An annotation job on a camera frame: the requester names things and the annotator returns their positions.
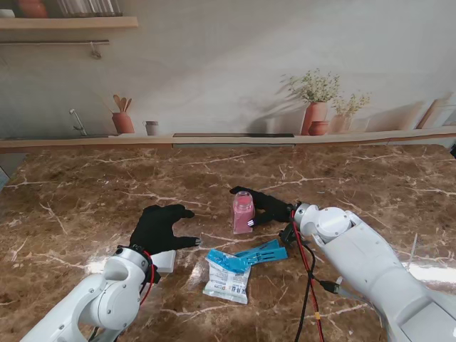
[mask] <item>plastic bottle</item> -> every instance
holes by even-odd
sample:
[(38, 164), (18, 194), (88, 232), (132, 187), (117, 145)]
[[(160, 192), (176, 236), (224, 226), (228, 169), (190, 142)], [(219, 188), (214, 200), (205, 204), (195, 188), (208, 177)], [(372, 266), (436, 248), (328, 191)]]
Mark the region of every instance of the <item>plastic bottle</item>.
[(240, 191), (233, 201), (233, 232), (235, 234), (251, 233), (253, 228), (247, 225), (255, 216), (254, 200), (247, 191)]

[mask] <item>white wall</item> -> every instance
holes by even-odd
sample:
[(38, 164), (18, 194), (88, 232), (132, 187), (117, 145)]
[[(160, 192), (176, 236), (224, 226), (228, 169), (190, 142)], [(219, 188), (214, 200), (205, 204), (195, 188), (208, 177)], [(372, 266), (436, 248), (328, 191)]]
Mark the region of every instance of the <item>white wall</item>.
[(454, 0), (130, 0), (139, 29), (1, 32), (0, 39), (108, 38), (87, 47), (0, 46), (0, 138), (68, 136), (75, 108), (89, 134), (115, 132), (112, 94), (133, 98), (137, 131), (262, 132), (265, 118), (297, 133), (303, 105), (283, 74), (341, 74), (370, 91), (369, 116), (456, 90)]

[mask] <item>black glove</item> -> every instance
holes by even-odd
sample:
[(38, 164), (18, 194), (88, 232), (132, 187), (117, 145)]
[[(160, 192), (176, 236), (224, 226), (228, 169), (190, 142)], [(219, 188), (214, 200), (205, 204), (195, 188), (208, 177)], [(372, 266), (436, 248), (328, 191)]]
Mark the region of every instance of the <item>black glove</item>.
[(257, 213), (255, 215), (255, 218), (253, 218), (253, 225), (251, 227), (270, 222), (273, 219), (278, 222), (290, 221), (290, 213), (293, 209), (292, 204), (287, 204), (282, 202), (280, 199), (266, 195), (263, 192), (247, 189), (246, 187), (233, 187), (229, 192), (237, 194), (239, 191), (249, 192), (254, 199), (255, 209), (264, 210), (261, 214)]
[(136, 244), (149, 254), (195, 247), (201, 244), (197, 237), (175, 237), (172, 225), (182, 218), (194, 217), (194, 212), (183, 205), (174, 204), (161, 208), (147, 207), (142, 212), (136, 229), (131, 235), (130, 246)]

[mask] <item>terracotta pot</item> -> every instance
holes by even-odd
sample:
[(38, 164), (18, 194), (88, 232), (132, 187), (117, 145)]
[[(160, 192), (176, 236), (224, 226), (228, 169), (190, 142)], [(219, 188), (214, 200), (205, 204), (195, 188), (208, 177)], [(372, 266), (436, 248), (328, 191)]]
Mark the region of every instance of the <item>terracotta pot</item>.
[(328, 127), (329, 134), (339, 134), (348, 131), (351, 124), (351, 117), (336, 115)]
[(26, 18), (48, 18), (48, 12), (41, 0), (19, 0), (19, 7)]
[(309, 135), (309, 128), (313, 121), (324, 121), (328, 113), (326, 102), (312, 102), (306, 109), (306, 116), (302, 123), (301, 135)]
[(328, 130), (329, 121), (313, 121), (309, 128), (309, 135), (324, 135)]
[(113, 122), (117, 133), (134, 133), (135, 129), (127, 113), (113, 113)]

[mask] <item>shelf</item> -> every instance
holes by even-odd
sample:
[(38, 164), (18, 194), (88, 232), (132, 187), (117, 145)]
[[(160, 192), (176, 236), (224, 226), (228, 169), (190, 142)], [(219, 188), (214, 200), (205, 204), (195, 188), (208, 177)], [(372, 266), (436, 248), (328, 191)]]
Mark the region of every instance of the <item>shelf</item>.
[(294, 138), (250, 138), (250, 137), (182, 137), (174, 138), (172, 135), (159, 137), (124, 138), (77, 138), (66, 140), (2, 140), (0, 139), (0, 152), (30, 152), (43, 148), (67, 148), (67, 147), (93, 147), (93, 148), (117, 148), (117, 147), (172, 147), (191, 144), (263, 144), (263, 145), (362, 145), (371, 143), (391, 143), (395, 141), (424, 140), (433, 138), (456, 137), (456, 126), (439, 128), (427, 128), (422, 130), (393, 130), (388, 132), (354, 133), (340, 135), (321, 136), (296, 136)]
[(127, 29), (138, 27), (135, 16), (70, 19), (0, 19), (0, 30)]

